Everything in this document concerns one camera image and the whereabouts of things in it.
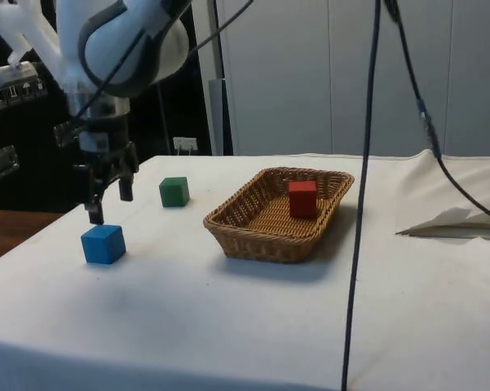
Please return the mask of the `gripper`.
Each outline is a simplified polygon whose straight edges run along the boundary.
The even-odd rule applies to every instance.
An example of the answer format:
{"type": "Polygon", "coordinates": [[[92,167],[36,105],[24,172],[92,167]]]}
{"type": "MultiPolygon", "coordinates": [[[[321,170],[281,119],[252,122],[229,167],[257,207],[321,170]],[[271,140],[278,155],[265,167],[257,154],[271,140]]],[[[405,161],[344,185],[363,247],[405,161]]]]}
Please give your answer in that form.
{"type": "Polygon", "coordinates": [[[139,158],[134,143],[130,142],[127,116],[87,121],[79,134],[79,147],[83,162],[73,166],[73,198],[84,205],[91,224],[103,225],[102,200],[113,182],[119,179],[122,201],[134,199],[133,181],[139,172],[139,158]],[[107,153],[123,148],[119,178],[119,165],[107,153]]]}

